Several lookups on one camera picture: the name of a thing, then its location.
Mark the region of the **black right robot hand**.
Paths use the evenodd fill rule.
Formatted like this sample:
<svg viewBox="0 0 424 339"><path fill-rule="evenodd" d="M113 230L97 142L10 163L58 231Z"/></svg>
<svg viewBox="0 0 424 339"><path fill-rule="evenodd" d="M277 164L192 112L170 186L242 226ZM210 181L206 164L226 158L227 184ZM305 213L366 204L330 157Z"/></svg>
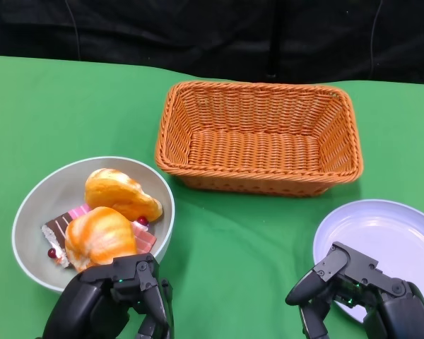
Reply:
<svg viewBox="0 0 424 339"><path fill-rule="evenodd" d="M363 327L369 338L424 338L424 297L418 287L391 278L378 262L340 242L288 293L297 306L306 338L328 338L324 320L331 304L366 310Z"/></svg>

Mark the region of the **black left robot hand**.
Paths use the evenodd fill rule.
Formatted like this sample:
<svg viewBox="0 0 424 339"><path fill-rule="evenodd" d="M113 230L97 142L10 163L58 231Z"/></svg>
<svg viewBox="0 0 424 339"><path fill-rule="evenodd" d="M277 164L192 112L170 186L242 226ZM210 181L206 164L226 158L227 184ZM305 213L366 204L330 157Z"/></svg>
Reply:
<svg viewBox="0 0 424 339"><path fill-rule="evenodd" d="M129 310L142 314L137 338L173 338L172 286L159 277L152 254L115 258L92 266L65 287L43 331L43 338L117 338Z"/></svg>

